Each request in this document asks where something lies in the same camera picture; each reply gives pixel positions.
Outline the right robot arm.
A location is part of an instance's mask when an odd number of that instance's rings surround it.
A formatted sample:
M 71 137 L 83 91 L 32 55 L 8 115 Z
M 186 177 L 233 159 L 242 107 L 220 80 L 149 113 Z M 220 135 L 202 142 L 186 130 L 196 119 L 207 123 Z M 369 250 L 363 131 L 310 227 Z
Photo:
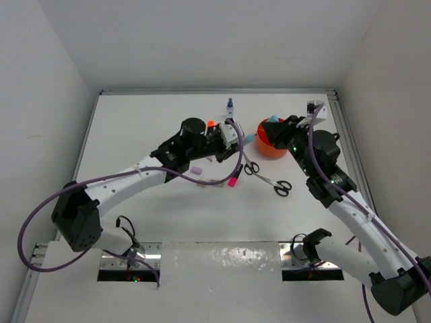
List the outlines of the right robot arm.
M 338 133 L 313 130 L 304 117 L 264 122 L 271 146 L 287 149 L 307 177 L 313 197 L 335 215 L 366 249 L 357 253 L 317 229 L 290 249 L 297 264 L 328 261 L 360 281 L 377 304 L 397 316 L 430 292 L 430 257 L 420 258 L 402 244 L 366 204 L 356 184 L 337 165 Z

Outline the purple eraser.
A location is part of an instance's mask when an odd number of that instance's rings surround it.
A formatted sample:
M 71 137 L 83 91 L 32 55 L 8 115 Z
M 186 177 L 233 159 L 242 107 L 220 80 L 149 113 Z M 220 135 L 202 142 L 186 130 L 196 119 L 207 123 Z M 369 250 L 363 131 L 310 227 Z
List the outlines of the purple eraser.
M 203 172 L 203 170 L 202 170 L 201 168 L 199 168 L 199 167 L 193 166 L 193 167 L 191 168 L 191 173 L 192 173 L 192 174 L 195 174 L 195 175 L 201 175 L 201 174 L 202 174 L 202 172 Z

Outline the pastel blue highlighter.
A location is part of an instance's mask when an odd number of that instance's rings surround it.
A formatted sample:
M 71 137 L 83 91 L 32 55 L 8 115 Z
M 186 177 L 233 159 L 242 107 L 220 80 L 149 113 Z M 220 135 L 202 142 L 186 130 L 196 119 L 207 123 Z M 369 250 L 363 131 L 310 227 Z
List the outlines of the pastel blue highlighter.
M 243 145 L 248 145 L 249 143 L 253 142 L 256 136 L 257 136 L 256 133 L 246 135 L 242 140 Z

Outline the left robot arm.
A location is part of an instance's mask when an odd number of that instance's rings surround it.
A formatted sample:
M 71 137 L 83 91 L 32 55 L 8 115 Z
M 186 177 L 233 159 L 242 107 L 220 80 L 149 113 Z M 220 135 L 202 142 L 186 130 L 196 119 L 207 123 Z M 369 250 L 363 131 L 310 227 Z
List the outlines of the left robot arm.
M 67 184 L 51 219 L 74 252 L 97 248 L 119 256 L 137 253 L 139 242 L 127 229 L 106 229 L 111 209 L 153 186 L 184 174 L 193 160 L 214 156 L 223 162 L 240 149 L 241 127 L 228 119 L 207 127 L 199 118 L 182 121 L 180 130 L 135 165 L 93 183 Z

